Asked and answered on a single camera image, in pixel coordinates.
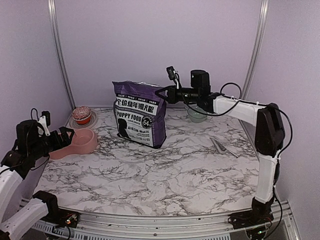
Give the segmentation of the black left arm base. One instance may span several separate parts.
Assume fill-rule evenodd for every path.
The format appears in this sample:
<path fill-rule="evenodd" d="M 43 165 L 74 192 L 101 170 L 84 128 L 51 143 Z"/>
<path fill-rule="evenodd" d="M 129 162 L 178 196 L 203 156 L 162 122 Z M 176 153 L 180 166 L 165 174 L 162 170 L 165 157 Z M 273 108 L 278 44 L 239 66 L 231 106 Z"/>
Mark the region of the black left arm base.
<path fill-rule="evenodd" d="M 48 214 L 41 218 L 41 220 L 58 225 L 58 227 L 68 226 L 70 228 L 76 228 L 80 220 L 80 213 L 63 209 L 59 212 L 58 216 L 53 217 Z"/>

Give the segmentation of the purple puppy food bag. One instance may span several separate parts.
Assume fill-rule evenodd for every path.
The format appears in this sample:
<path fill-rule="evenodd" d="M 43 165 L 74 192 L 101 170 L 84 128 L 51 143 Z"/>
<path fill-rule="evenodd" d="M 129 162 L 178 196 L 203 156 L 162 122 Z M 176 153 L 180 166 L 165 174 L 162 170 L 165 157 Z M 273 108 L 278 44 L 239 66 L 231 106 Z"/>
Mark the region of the purple puppy food bag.
<path fill-rule="evenodd" d="M 154 149 L 163 145 L 167 104 L 156 95 L 161 88 L 146 82 L 113 82 L 113 112 L 120 138 Z"/>

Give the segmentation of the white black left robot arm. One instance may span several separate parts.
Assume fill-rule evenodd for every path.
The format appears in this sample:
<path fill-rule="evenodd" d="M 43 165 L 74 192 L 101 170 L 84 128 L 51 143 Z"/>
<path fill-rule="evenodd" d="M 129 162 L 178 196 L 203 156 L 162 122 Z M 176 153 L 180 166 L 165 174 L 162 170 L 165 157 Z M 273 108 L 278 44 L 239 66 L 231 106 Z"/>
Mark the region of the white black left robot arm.
<path fill-rule="evenodd" d="M 16 126 L 17 139 L 0 163 L 0 215 L 3 217 L 16 189 L 29 172 L 36 169 L 37 160 L 51 152 L 68 147 L 75 131 L 65 126 L 49 132 L 46 123 L 24 120 Z M 19 240 L 38 220 L 47 217 L 53 223 L 64 219 L 54 194 L 38 191 L 20 211 L 0 221 L 2 240 Z"/>

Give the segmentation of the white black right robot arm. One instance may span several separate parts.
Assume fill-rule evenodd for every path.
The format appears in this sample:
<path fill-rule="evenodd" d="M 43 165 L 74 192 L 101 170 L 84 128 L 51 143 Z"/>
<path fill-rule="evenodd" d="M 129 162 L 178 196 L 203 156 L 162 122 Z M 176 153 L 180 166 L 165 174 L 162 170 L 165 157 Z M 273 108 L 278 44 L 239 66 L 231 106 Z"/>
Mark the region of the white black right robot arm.
<path fill-rule="evenodd" d="M 285 129 L 278 105 L 253 103 L 222 92 L 212 92 L 210 75 L 205 70 L 195 69 L 190 72 L 190 87 L 182 87 L 179 74 L 172 66 L 166 71 L 174 85 L 156 90 L 155 94 L 169 104 L 196 104 L 212 117 L 227 115 L 255 127 L 254 146 L 259 161 L 258 184 L 251 210 L 245 219 L 252 224 L 260 223 L 270 214 L 271 205 L 276 198 L 280 154 L 284 149 Z"/>

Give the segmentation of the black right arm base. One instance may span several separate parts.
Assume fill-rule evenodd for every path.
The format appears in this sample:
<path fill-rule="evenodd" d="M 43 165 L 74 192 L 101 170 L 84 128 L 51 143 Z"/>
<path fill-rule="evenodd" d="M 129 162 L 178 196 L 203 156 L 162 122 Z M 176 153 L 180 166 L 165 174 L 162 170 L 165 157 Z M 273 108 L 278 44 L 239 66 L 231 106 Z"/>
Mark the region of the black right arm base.
<path fill-rule="evenodd" d="M 254 215 L 253 210 L 246 210 L 235 212 L 228 215 L 228 223 L 233 226 L 233 229 L 241 229 L 261 225 L 264 223 L 271 223 L 274 220 L 273 213 L 267 212 L 263 215 Z"/>

